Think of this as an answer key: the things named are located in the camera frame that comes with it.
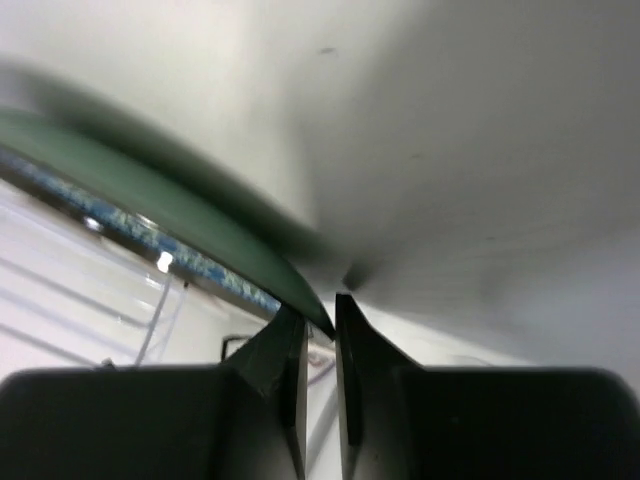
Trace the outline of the green blue floral plate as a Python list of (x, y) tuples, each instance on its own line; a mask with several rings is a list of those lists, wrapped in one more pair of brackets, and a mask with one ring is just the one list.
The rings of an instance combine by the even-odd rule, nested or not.
[(1, 146), (11, 167), (110, 226), (167, 247), (197, 273), (223, 266), (335, 337), (325, 307), (301, 274), (247, 227), (183, 185), (25, 112), (2, 110)]

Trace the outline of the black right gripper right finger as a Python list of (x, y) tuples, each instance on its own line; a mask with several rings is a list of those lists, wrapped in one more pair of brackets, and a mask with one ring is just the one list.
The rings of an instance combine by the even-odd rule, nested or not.
[(420, 366), (377, 332), (349, 294), (335, 299), (345, 478), (421, 478)]

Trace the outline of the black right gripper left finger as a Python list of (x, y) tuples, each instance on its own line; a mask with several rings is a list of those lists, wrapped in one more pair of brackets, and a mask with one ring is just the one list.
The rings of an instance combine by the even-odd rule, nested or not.
[(297, 478), (305, 476), (308, 327), (287, 306), (226, 361), (267, 401)]

